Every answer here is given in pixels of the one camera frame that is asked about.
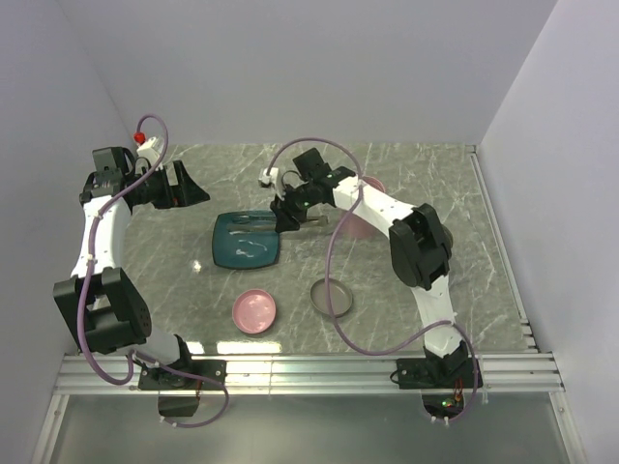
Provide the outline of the teal square plate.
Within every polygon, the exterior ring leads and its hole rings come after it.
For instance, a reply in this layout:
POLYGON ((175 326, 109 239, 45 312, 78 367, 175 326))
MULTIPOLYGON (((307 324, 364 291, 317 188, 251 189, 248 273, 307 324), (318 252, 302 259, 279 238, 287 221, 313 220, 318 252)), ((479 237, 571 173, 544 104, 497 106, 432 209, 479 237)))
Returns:
POLYGON ((226 226, 240 216, 274 217, 270 210, 228 212, 218 215, 212 235, 214 264, 228 270, 257 270, 278 263, 280 235, 276 232, 229 232, 226 226))

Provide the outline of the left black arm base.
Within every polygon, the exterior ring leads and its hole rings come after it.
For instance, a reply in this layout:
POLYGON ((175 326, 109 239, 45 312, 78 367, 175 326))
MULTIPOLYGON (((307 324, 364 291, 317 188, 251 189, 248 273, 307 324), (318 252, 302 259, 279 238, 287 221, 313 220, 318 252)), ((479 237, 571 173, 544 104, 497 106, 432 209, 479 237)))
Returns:
POLYGON ((191 418, 198 410, 203 392, 221 391, 219 384, 225 384, 226 361, 193 361, 189 373, 208 378, 210 382, 173 374, 162 368, 143 367, 137 388, 140 392, 158 394, 158 410, 164 418, 191 418))

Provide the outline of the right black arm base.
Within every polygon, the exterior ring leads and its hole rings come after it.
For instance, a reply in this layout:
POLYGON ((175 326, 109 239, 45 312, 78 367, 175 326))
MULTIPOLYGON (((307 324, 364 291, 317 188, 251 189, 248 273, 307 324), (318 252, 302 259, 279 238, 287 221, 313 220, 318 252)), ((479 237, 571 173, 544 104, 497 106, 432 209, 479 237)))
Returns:
POLYGON ((390 381, 401 391, 419 391, 422 405, 433 421, 451 423, 461 416, 474 395, 484 385, 479 364, 471 358, 454 365, 440 359, 399 358, 390 381))

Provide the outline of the pink cylindrical container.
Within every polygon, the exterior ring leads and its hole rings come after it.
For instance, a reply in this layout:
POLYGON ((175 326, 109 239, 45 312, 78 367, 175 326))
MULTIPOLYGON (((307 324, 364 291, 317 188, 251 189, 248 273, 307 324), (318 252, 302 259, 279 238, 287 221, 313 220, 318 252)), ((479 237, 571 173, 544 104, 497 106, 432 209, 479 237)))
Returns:
MULTIPOLYGON (((371 176, 365 176, 363 180, 369 186, 381 192, 385 192, 383 184, 378 179, 371 176)), ((374 237, 379 233, 379 230, 372 226, 369 222, 353 215, 342 226, 340 233, 350 239, 363 240, 374 237)))

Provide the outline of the pink round lid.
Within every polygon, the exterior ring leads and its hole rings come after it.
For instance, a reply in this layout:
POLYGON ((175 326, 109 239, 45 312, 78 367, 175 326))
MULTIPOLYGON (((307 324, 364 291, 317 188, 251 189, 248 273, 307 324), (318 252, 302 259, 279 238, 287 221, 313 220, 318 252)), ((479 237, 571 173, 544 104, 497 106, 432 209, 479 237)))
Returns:
POLYGON ((244 334, 262 334, 275 322, 277 305, 274 298, 261 289, 242 293, 232 307, 235 326, 244 334))

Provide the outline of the grey round lid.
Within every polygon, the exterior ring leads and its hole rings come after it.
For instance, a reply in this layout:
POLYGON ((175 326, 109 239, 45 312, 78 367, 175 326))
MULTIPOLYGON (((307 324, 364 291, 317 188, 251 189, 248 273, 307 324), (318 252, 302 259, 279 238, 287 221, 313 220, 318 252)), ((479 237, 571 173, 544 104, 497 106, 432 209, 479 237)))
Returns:
MULTIPOLYGON (((329 289, 333 313, 336 318, 340 318, 352 308, 352 292, 341 281, 334 278, 329 280, 329 289)), ((323 278, 318 279, 309 290, 309 299, 312 306, 318 312, 329 316, 330 311, 327 305, 326 290, 325 280, 323 278)))

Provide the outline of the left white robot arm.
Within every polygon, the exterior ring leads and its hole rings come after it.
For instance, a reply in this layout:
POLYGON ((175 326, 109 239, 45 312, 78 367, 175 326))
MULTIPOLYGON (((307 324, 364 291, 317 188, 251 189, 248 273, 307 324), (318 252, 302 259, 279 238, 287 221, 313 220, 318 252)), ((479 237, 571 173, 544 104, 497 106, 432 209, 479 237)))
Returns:
POLYGON ((95 357, 124 355, 129 363, 161 370, 174 389, 189 386, 195 364, 186 342, 153 325, 145 300, 123 269, 125 233, 133 208, 185 208, 209 200, 209 194, 176 160, 171 184, 162 164, 166 143, 151 137, 135 152, 123 147, 94 151, 95 170, 79 195, 85 218, 78 259, 69 279, 53 286, 53 299, 74 341, 91 367, 108 383, 128 383, 103 371, 95 357))

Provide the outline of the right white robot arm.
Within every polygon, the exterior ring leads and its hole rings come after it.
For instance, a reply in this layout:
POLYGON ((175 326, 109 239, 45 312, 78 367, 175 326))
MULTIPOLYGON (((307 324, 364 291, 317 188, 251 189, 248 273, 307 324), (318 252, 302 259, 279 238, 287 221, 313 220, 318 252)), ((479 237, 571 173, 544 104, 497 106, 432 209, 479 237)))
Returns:
POLYGON ((270 204, 276 231, 291 232, 309 220, 308 210, 327 204, 344 211, 344 218, 359 218, 387 239, 396 277, 415 299, 424 333, 429 380, 440 387, 464 376, 470 349, 455 326, 449 292, 453 238, 435 209, 427 203, 413 206, 371 187, 352 169, 333 168, 314 148, 293 160, 301 184, 293 187, 272 164, 259 175, 259 184, 275 193, 270 204))

